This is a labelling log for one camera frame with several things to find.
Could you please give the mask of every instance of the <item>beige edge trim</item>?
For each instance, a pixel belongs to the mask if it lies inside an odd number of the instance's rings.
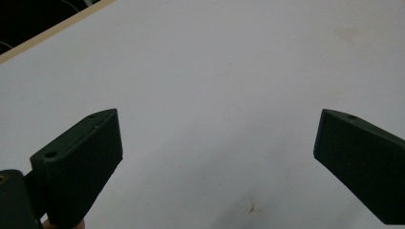
[[[93,14],[94,12],[103,9],[107,5],[111,4],[112,2],[115,2],[116,0],[101,0],[91,7],[82,10],[78,12],[77,14],[69,17],[68,19],[62,21],[61,23],[49,28],[46,31],[43,31],[39,33],[37,36],[31,38],[30,40],[22,43],[21,45],[14,47],[13,49],[4,52],[3,54],[0,55],[0,64],[3,64],[4,62],[12,59],[16,55],[24,52],[25,50],[30,49],[31,47],[41,43],[42,41],[50,38],[51,36],[57,34],[60,31],[65,30],[66,28],[70,27],[74,23],[88,17],[89,15]]]

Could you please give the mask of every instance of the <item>screw hole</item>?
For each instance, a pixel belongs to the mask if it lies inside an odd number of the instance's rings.
[[[5,175],[0,175],[0,185],[6,183],[6,180],[7,180],[7,176],[5,176]]]
[[[57,155],[56,151],[51,151],[51,152],[46,153],[45,157],[46,158],[52,158],[52,157],[55,157],[56,155]]]

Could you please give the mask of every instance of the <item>white tabletop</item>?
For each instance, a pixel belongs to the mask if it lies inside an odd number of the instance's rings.
[[[323,108],[405,136],[405,2],[117,0],[0,66],[0,168],[118,108],[89,228],[388,228],[312,155]]]

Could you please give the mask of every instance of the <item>white table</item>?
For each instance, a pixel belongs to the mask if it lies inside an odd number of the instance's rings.
[[[118,0],[0,66],[0,168],[118,108],[89,228],[389,228],[312,156],[323,108],[405,136],[405,2]]]

